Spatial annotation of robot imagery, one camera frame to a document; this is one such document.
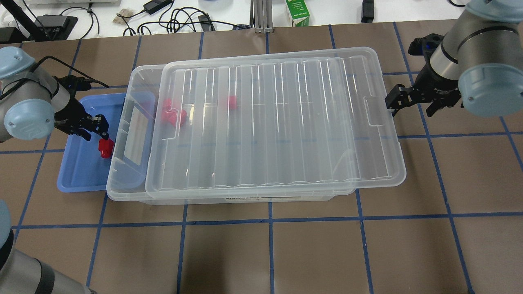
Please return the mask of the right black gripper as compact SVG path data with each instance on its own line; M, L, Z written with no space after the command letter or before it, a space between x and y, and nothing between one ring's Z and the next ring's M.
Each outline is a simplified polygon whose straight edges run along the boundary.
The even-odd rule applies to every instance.
M430 64L431 56L442 41L443 35L426 35L415 38L409 45L408 54L423 56L425 65L411 87L396 85L385 97L386 107L391 111L393 118L403 108L431 102L426 108L426 115L430 118L437 111L452 108L459 102L458 82L443 77Z

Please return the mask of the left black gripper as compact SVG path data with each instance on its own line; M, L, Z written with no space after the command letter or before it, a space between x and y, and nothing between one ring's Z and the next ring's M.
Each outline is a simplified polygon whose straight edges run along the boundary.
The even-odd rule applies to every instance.
M67 75L63 78L54 77L60 85L60 90L65 89L68 101L63 108L57 111L55 117L55 128L68 135L81 136L87 142L91 140L93 132L108 140L110 138L109 123L105 116L93 116L86 112L84 106L76 99L78 91L88 91L92 83L102 85L103 83L93 78L77 77Z

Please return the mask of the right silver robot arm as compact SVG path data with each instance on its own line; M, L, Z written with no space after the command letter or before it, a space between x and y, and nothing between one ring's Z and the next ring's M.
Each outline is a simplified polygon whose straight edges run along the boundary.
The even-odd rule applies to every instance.
M396 115L428 103L428 117L458 102L480 117L520 111L523 70L517 27L522 9L521 0L471 0L446 35L414 39L408 53L422 56L425 65L412 86L391 89L386 107Z

